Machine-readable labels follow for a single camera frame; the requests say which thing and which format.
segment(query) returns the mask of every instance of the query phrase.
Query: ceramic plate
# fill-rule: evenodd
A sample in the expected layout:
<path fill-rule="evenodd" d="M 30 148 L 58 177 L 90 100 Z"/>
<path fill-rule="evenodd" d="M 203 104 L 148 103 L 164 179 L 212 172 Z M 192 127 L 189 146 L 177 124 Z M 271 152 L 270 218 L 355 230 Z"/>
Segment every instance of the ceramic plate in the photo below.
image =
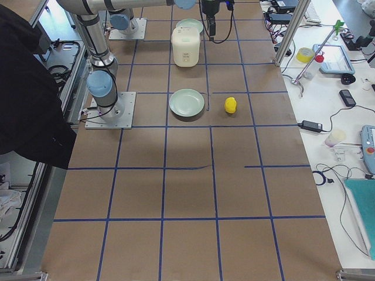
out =
<path fill-rule="evenodd" d="M 204 99 L 200 92 L 193 89 L 181 89 L 171 95 L 169 107 L 179 116 L 192 117 L 202 111 Z"/>
<path fill-rule="evenodd" d="M 202 23 L 196 19 L 183 19 L 179 21 L 176 25 L 177 28 L 179 28 L 180 26 L 186 26 L 187 28 L 194 27 L 198 30 L 199 33 L 203 30 Z"/>

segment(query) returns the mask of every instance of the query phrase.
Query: small cup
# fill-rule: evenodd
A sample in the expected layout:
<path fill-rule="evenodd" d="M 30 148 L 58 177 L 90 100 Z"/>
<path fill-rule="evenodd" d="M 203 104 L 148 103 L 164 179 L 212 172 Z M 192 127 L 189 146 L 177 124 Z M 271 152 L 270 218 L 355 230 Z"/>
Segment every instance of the small cup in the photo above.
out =
<path fill-rule="evenodd" d="M 343 85 L 350 85 L 353 84 L 355 81 L 356 78 L 352 74 L 344 73 L 341 75 L 341 84 Z"/>
<path fill-rule="evenodd" d="M 346 134 L 343 130 L 333 129 L 324 143 L 331 148 L 332 146 L 337 145 L 339 142 L 342 142 L 345 139 Z"/>

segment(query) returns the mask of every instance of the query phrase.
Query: phone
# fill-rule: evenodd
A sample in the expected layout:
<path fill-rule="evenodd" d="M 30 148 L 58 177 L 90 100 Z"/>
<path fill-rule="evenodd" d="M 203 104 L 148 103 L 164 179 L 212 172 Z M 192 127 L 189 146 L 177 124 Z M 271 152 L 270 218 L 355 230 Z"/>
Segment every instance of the phone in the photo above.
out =
<path fill-rule="evenodd" d="M 349 92 L 349 90 L 341 90 L 339 94 L 347 107 L 353 107 L 356 105 L 356 101 L 352 97 L 352 94 Z"/>

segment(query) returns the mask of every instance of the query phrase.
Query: yellow tape roll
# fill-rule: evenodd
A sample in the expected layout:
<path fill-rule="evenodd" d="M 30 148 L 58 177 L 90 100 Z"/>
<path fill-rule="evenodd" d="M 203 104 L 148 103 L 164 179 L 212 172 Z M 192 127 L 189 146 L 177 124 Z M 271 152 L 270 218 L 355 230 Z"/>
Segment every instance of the yellow tape roll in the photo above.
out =
<path fill-rule="evenodd" d="M 301 63 L 308 63 L 314 56 L 314 51 L 309 48 L 300 48 L 297 53 L 297 60 Z"/>

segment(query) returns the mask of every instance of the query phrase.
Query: yellow rubber duck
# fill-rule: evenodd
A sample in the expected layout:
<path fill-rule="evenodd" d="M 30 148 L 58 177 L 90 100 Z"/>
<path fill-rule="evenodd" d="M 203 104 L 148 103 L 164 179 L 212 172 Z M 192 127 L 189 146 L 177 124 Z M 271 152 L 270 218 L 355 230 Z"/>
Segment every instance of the yellow rubber duck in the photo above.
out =
<path fill-rule="evenodd" d="M 225 103 L 224 103 L 224 108 L 225 108 L 225 111 L 229 114 L 233 114 L 235 113 L 236 111 L 236 107 L 237 107 L 237 101 L 235 98 L 233 97 L 229 97 L 225 100 Z"/>

